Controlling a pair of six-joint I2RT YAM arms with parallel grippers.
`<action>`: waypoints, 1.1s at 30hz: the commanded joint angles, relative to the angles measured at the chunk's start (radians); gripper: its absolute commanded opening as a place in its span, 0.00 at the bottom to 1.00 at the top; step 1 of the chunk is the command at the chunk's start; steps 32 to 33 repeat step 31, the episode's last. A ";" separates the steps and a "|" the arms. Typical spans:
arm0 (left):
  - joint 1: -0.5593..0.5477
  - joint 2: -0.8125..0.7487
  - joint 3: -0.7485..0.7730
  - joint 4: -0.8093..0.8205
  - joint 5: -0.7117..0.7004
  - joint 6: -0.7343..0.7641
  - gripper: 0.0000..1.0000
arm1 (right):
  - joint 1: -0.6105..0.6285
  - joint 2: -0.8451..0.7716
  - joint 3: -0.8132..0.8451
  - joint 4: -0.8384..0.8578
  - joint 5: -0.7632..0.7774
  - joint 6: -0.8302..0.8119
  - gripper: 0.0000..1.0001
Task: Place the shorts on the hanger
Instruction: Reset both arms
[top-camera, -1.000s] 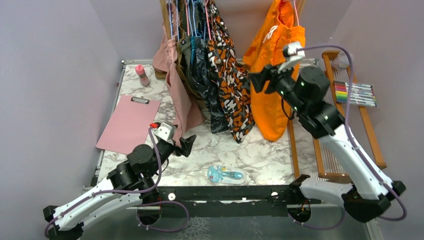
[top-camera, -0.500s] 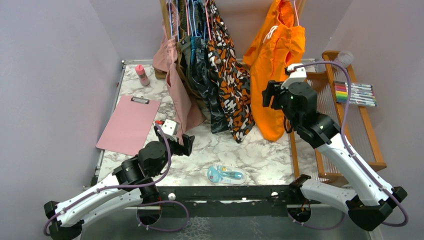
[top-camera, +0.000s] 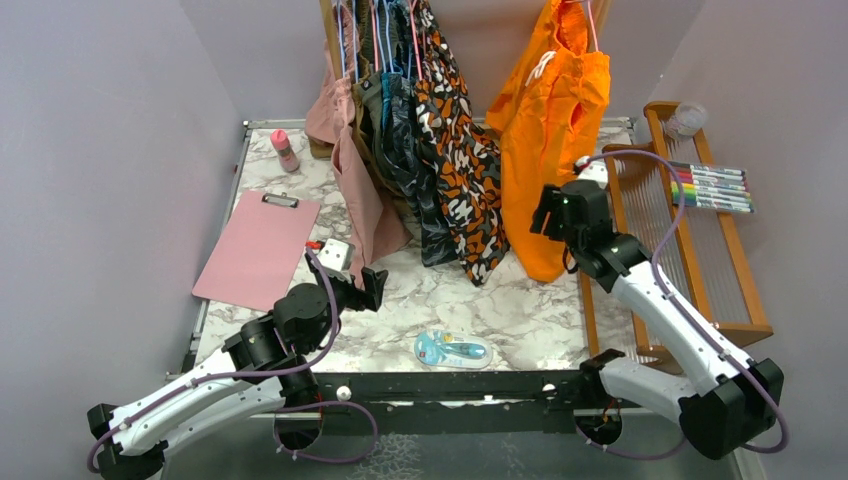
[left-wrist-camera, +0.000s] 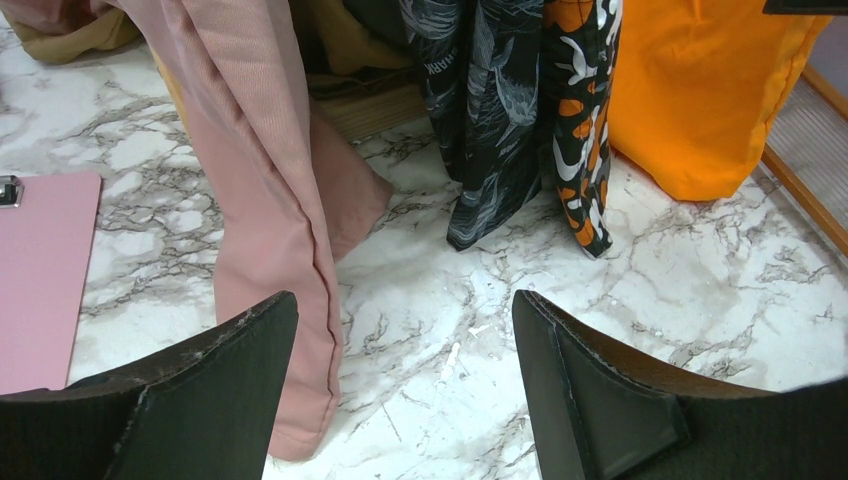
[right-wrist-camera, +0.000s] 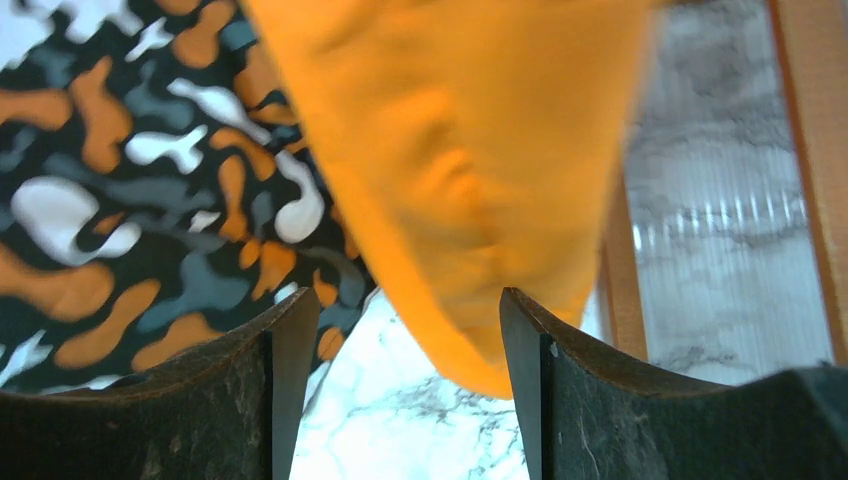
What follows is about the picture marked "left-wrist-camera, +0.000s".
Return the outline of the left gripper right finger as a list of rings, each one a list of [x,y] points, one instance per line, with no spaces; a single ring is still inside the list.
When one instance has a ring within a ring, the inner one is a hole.
[[[545,479],[843,479],[847,382],[782,393],[660,361],[536,292],[512,304]]]

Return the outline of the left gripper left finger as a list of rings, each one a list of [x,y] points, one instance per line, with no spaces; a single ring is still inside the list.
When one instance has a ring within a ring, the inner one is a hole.
[[[279,292],[61,390],[1,399],[5,479],[258,479],[298,305]]]

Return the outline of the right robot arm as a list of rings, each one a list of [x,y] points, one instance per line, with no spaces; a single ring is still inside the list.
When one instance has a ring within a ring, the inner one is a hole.
[[[763,12],[771,15],[846,16],[847,0],[766,0]]]

